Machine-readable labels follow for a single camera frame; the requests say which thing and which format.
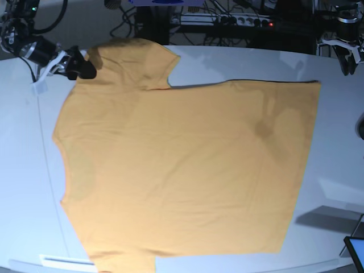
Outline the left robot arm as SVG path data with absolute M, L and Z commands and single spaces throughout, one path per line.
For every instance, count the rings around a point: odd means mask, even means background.
M 317 53 L 327 46 L 344 76 L 363 64 L 363 1 L 313 1 Z

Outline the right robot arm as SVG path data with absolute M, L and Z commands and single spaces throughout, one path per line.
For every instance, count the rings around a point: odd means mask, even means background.
M 69 80 L 94 79 L 97 70 L 85 60 L 78 46 L 63 50 L 60 43 L 53 43 L 43 35 L 53 30 L 63 19 L 68 2 L 63 1 L 56 20 L 47 28 L 35 29 L 35 15 L 39 1 L 7 1 L 1 16 L 1 48 L 21 59 L 27 65 L 37 66 L 37 73 L 30 70 L 33 83 L 50 75 L 62 75 Z

